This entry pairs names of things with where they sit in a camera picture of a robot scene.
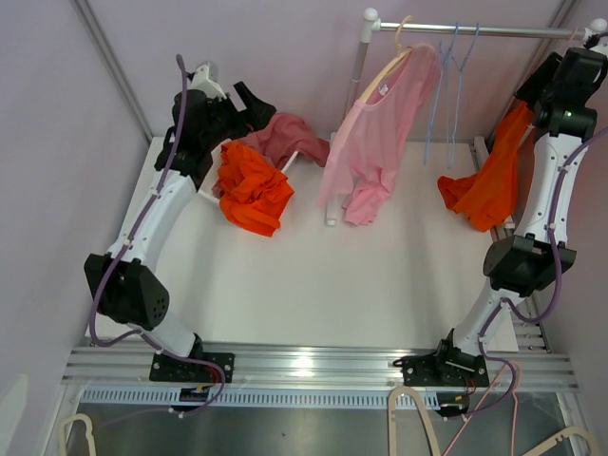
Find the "dusty rose t shirt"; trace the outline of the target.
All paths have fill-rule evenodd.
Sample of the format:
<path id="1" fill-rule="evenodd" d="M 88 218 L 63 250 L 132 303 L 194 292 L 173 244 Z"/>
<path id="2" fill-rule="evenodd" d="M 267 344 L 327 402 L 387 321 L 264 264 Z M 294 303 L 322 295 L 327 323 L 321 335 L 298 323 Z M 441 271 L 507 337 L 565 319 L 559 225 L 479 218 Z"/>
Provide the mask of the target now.
<path id="1" fill-rule="evenodd" d="M 321 167 L 325 165 L 329 155 L 329 143 L 317 137 L 303 119 L 288 113 L 275 114 L 264 129 L 233 141 L 253 148 L 285 175 L 285 169 L 295 155 L 302 155 Z M 209 185 L 205 189 L 208 195 L 217 200 L 219 199 L 219 190 L 216 187 L 220 165 L 219 154 L 220 146 L 213 152 L 214 168 Z"/>

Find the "orange t shirt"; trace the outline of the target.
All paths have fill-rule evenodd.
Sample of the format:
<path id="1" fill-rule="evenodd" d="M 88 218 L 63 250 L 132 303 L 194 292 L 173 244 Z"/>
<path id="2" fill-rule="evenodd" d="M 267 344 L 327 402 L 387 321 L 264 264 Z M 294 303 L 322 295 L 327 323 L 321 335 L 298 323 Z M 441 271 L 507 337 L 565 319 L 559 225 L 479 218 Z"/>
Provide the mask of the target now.
<path id="1" fill-rule="evenodd" d="M 442 176 L 437 180 L 446 208 L 464 216 L 480 232 L 502 224 L 515 211 L 517 154 L 533 117 L 526 103 L 519 103 L 498 124 L 492 152 L 479 172 L 465 178 Z"/>
<path id="2" fill-rule="evenodd" d="M 236 226 L 272 237 L 295 190 L 287 176 L 238 141 L 220 147 L 216 187 L 219 209 Z"/>

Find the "blue wire hanger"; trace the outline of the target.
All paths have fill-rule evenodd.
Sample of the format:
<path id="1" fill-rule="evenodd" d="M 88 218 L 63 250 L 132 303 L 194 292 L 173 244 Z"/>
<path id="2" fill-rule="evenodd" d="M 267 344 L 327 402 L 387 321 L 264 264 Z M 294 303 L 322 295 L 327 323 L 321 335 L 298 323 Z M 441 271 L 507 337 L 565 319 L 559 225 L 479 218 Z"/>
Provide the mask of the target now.
<path id="1" fill-rule="evenodd" d="M 451 42 L 446 47 L 443 47 L 443 42 L 440 42 L 437 47 L 437 64 L 438 64 L 439 73 L 438 73 L 438 77 L 437 77 L 437 81 L 436 81 L 434 98 L 433 98 L 433 102 L 431 105 L 431 110 L 429 112 L 428 123 L 427 123 L 427 135 L 426 135 L 424 157 L 423 157 L 424 165 L 428 164 L 428 160 L 430 157 L 432 133 L 433 133 L 433 128 L 434 128 L 434 125 L 436 122 L 436 115 L 437 115 L 437 110 L 439 107 L 439 101 L 441 98 L 444 74 L 445 74 L 446 68 L 448 66 L 448 61 L 450 60 L 450 58 L 452 56 L 453 48 L 454 48 L 454 45 L 457 41 L 457 37 L 459 34 L 459 29 L 460 29 L 460 24 L 456 23 L 454 25 Z"/>
<path id="2" fill-rule="evenodd" d="M 458 85 L 457 85 L 456 102 L 455 102 L 455 108 L 454 108 L 453 128 L 451 131 L 451 136 L 449 138 L 448 149 L 447 149 L 447 168 L 448 169 L 451 169 L 455 163 L 456 134 L 458 131 L 458 124 L 459 124 L 464 72 L 465 72 L 465 68 L 466 68 L 466 64 L 469 59 L 469 56 L 475 46 L 478 36 L 480 34 L 480 29 L 481 29 L 481 24 L 477 23 L 469 49 L 461 62 L 459 62 L 457 60 L 457 58 L 455 57 L 455 55 L 453 53 L 450 54 L 451 61 L 454 63 L 454 65 L 458 71 Z"/>

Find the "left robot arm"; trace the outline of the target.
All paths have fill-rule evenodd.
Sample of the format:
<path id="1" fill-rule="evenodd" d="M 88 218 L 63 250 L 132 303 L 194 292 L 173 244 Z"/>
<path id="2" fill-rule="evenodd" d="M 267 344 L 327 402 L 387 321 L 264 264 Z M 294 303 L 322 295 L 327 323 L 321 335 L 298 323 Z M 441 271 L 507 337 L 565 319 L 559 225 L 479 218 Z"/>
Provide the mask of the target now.
<path id="1" fill-rule="evenodd" d="M 93 299 L 88 329 L 94 344 L 115 343 L 97 334 L 96 318 L 106 316 L 172 357 L 171 370 L 184 381 L 203 373 L 202 341 L 170 313 L 170 295 L 156 269 L 173 226 L 212 167 L 213 150 L 265 128 L 276 114 L 272 104 L 260 100 L 243 82 L 234 88 L 243 109 L 237 109 L 229 96 L 212 97 L 204 88 L 185 86 L 175 96 L 174 122 L 166 130 L 138 214 L 104 254 L 92 254 L 85 261 Z"/>

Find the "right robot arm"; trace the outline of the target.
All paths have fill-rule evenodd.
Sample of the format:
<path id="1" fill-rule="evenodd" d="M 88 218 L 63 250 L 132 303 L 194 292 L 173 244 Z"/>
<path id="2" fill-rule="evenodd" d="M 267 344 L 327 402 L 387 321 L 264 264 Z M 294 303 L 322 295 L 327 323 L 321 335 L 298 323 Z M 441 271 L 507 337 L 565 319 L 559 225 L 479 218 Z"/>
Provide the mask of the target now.
<path id="1" fill-rule="evenodd" d="M 517 205 L 517 153 L 528 130 L 534 133 L 534 168 L 526 204 L 514 233 L 495 241 L 484 258 L 485 284 L 465 319 L 432 356 L 432 372 L 454 384 L 485 368 L 485 348 L 508 314 L 524 320 L 518 305 L 553 286 L 576 260 L 567 248 L 567 216 L 580 163 L 599 138 L 598 113 L 587 107 L 607 76 L 607 46 L 591 43 L 551 53 L 523 83 L 517 108 L 499 125 L 482 169 L 469 178 L 442 177 L 446 206 L 485 231 L 505 221 Z"/>

